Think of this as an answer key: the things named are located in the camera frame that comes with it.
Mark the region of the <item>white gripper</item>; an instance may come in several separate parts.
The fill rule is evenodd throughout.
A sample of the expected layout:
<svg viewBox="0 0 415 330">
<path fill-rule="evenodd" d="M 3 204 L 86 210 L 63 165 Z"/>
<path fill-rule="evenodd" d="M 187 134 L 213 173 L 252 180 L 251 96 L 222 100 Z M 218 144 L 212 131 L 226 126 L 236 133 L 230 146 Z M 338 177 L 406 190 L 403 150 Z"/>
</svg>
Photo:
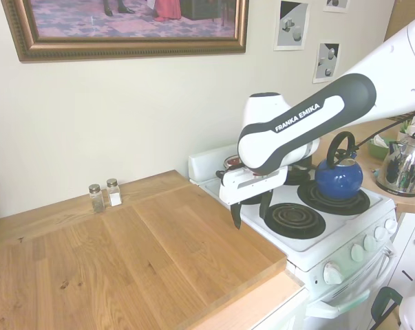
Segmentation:
<svg viewBox="0 0 415 330">
<path fill-rule="evenodd" d="M 278 168 L 269 175 L 258 176 L 248 168 L 238 168 L 226 172 L 220 185 L 220 199 L 231 206 L 234 226 L 241 228 L 241 201 L 262 194 L 259 216 L 266 218 L 272 200 L 272 189 L 282 186 L 286 181 L 288 167 Z"/>
</svg>

